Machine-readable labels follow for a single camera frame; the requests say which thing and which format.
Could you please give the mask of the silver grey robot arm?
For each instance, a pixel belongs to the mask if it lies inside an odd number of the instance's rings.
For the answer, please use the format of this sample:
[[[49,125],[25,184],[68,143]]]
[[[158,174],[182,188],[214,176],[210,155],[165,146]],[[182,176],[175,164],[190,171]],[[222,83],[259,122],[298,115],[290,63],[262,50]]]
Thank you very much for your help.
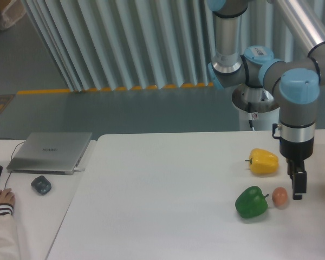
[[[279,150],[288,164],[292,197],[302,199],[307,191],[304,161],[312,155],[320,87],[325,85],[325,26],[306,1],[272,1],[306,57],[295,62],[275,59],[264,47],[239,52],[241,18],[248,1],[208,1],[214,18],[216,53],[208,65],[215,87],[239,84],[272,96],[280,108]]]

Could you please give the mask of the person's hand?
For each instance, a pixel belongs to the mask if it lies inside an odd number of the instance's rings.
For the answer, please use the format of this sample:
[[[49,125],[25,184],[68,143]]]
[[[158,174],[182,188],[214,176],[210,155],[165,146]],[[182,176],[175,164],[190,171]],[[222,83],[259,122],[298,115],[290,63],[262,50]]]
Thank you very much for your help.
[[[0,190],[0,215],[12,215],[15,205],[15,194],[11,188]]]

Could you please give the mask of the white striped sleeve forearm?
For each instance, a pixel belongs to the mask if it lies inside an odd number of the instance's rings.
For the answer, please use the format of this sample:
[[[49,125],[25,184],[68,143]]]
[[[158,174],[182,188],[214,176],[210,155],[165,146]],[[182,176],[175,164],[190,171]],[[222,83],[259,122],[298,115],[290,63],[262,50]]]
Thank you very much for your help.
[[[0,204],[0,259],[21,259],[14,207]]]

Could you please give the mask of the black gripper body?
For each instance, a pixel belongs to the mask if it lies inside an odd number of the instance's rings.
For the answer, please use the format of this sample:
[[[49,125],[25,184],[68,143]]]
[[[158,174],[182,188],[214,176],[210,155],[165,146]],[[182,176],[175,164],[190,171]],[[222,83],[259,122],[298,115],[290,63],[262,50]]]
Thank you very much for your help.
[[[290,142],[283,138],[279,142],[279,151],[285,158],[300,161],[309,158],[313,153],[314,138],[305,142]]]

